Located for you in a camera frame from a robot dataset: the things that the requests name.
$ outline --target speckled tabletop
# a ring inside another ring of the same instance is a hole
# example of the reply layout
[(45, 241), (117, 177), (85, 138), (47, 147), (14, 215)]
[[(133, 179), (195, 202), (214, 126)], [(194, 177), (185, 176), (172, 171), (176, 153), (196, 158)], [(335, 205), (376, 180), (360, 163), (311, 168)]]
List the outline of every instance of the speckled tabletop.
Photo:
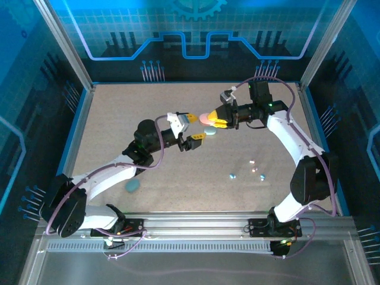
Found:
[[(88, 115), (73, 175), (93, 170), (113, 160), (134, 139), (138, 123), (167, 112), (207, 113), (220, 106), (219, 94), (231, 83), (98, 85)], [(292, 115), (310, 135), (298, 97)], [(292, 96), (280, 83), (270, 83), (274, 100), (289, 105)], [(250, 103), (247, 86), (236, 92), (237, 102)], [(161, 121), (166, 129), (169, 123)], [(203, 132), (193, 123), (185, 135)], [(154, 154), (157, 161), (159, 153)], [(250, 160), (258, 168), (252, 173)], [(161, 166), (137, 176), (141, 187), (130, 194), (125, 182), (104, 191), (92, 205), (113, 204), (125, 212), (149, 211), (256, 211), (268, 210), (290, 192), (295, 171), (290, 154), (267, 129), (219, 129), (203, 145), (181, 153), (176, 146), (165, 150)], [(230, 179), (230, 173), (236, 179)], [(265, 181), (260, 174), (265, 174)], [(331, 208), (327, 199), (320, 203)]]

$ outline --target small pink object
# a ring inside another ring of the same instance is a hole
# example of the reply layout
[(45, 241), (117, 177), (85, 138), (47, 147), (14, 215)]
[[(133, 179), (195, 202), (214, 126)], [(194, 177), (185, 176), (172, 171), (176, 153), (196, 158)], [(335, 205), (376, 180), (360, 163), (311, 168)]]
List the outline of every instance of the small pink object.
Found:
[(199, 121), (201, 123), (201, 125), (203, 126), (212, 126), (215, 124), (215, 122), (213, 121), (210, 121), (209, 119), (207, 119), (207, 116), (208, 114), (202, 114), (201, 116), (199, 116)]

